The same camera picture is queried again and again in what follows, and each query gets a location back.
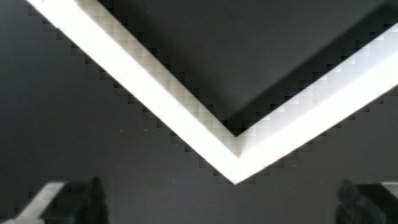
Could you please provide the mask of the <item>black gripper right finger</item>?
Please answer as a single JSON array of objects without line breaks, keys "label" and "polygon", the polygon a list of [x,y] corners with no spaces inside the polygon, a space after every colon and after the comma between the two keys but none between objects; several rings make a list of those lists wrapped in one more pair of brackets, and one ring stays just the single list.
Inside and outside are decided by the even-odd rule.
[{"label": "black gripper right finger", "polygon": [[398,224],[398,182],[341,181],[334,224]]}]

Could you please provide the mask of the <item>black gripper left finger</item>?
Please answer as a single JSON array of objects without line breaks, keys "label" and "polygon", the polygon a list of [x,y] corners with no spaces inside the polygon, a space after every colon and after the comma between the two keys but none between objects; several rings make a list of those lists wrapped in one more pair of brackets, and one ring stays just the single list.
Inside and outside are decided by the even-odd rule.
[{"label": "black gripper left finger", "polygon": [[99,178],[47,182],[8,224],[108,224]]}]

